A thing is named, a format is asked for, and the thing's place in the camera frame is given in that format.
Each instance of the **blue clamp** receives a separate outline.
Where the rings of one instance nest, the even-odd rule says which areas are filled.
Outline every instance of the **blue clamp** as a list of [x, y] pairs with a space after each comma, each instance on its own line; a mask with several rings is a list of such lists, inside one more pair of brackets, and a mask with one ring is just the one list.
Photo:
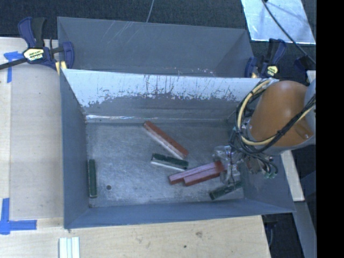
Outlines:
[[43, 17], [26, 17], [18, 23], [19, 34], [21, 38], [23, 38], [27, 43], [26, 51], [32, 48], [43, 50], [40, 55], [41, 58], [37, 60], [36, 58], [29, 58], [27, 62], [30, 64], [45, 65], [56, 70], [56, 60], [54, 59], [54, 53], [64, 52], [64, 60], [66, 62], [66, 65], [68, 68], [71, 68], [74, 63], [74, 49], [72, 43], [70, 41], [63, 42], [62, 48], [56, 49], [53, 49], [52, 47], [50, 49], [45, 47], [44, 41], [42, 39], [42, 28], [45, 21], [46, 19]]
[[11, 231], [16, 230], [36, 230], [37, 220], [21, 220], [10, 221], [10, 199], [2, 200], [1, 220], [0, 220], [0, 234], [9, 235]]
[[275, 77], [278, 73], [277, 64], [284, 56], [286, 51], [286, 43], [282, 39], [269, 39], [268, 53], [261, 56], [258, 60], [252, 56], [249, 58], [245, 67], [245, 77], [267, 78]]

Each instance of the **gray bin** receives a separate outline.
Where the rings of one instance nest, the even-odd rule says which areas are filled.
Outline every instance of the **gray bin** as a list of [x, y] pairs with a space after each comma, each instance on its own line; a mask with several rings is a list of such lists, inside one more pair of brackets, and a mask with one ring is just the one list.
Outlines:
[[[71, 37], [65, 23], [75, 24], [75, 19], [63, 18], [62, 21], [59, 25], [64, 28], [62, 35], [69, 36], [76, 52], [84, 50], [88, 44], [78, 42], [84, 30], [71, 26], [72, 31], [80, 32]], [[109, 21], [102, 23], [107, 24], [105, 28], [96, 20], [82, 19], [81, 26], [84, 22], [99, 26], [95, 35], [111, 30]], [[94, 49], [101, 49], [99, 42]], [[89, 55], [76, 53], [76, 57], [79, 65], [74, 68], [78, 69], [63, 69], [60, 75], [65, 228], [165, 223], [295, 210], [279, 156], [275, 158], [279, 173], [274, 179], [250, 174], [242, 168], [242, 188], [215, 201], [210, 199], [209, 192], [222, 186], [219, 178], [190, 187], [182, 183], [171, 185], [168, 176], [176, 171], [150, 163], [152, 153], [169, 153], [147, 135], [143, 127], [146, 120], [189, 151], [186, 158], [189, 169], [212, 162], [213, 149], [227, 145], [228, 133], [234, 125], [232, 113], [258, 79], [190, 72], [151, 74], [147, 70], [152, 69], [147, 66], [129, 72], [130, 65], [119, 73], [117, 67], [109, 63], [109, 56], [103, 61], [105, 67], [101, 71], [99, 66], [93, 68], [93, 65], [82, 69], [82, 62], [88, 62]], [[163, 66], [161, 61], [157, 69]], [[97, 198], [88, 196], [89, 159], [96, 162]]]

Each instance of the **metal sheet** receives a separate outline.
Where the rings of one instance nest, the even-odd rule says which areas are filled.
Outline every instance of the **metal sheet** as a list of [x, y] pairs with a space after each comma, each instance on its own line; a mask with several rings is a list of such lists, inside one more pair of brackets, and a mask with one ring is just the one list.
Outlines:
[[[274, 38], [291, 43], [261, 0], [241, 2], [252, 40], [269, 41]], [[316, 44], [301, 0], [268, 0], [267, 7], [296, 43]]]

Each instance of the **wooden table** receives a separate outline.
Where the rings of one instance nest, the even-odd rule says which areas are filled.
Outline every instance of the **wooden table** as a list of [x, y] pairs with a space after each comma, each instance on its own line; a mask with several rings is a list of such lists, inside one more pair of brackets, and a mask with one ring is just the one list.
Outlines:
[[[5, 52], [22, 52], [26, 43], [21, 38], [0, 38], [0, 64], [7, 62], [3, 57]], [[20, 78], [20, 74], [39, 77], [41, 72], [46, 72], [50, 79], [57, 79], [57, 73], [44, 66], [23, 63], [13, 68], [13, 81]], [[56, 160], [40, 156], [15, 154], [13, 138], [18, 131], [12, 131], [12, 125], [22, 125], [20, 130], [21, 141], [32, 140], [35, 152], [47, 156], [48, 147], [57, 149], [49, 150], [59, 154], [60, 137], [47, 139], [55, 135], [56, 131], [49, 130], [49, 121], [57, 121], [60, 108], [52, 110], [56, 105], [56, 96], [59, 89], [56, 85], [47, 85], [39, 89], [37, 83], [27, 81], [28, 96], [16, 102], [40, 102], [38, 95], [46, 95], [43, 99], [50, 102], [46, 110], [50, 113], [37, 117], [35, 106], [29, 106], [33, 120], [23, 118], [18, 112], [19, 104], [13, 106], [12, 84], [6, 82], [7, 70], [0, 71], [0, 206], [1, 198], [15, 200], [10, 210], [10, 219], [37, 219], [37, 230], [15, 231], [10, 235], [0, 235], [0, 257], [58, 257], [58, 243], [61, 237], [79, 237], [80, 254], [82, 258], [110, 258], [110, 257], [271, 257], [268, 247], [264, 225], [261, 216], [238, 217], [205, 221], [190, 221], [167, 224], [147, 224], [130, 226], [110, 226], [97, 228], [80, 228], [65, 230], [63, 228], [62, 214], [62, 162], [60, 169], [51, 168], [51, 163]], [[27, 160], [25, 169], [16, 163], [19, 157]], [[304, 200], [299, 178], [291, 152], [282, 154], [283, 163], [287, 173], [294, 201]]]

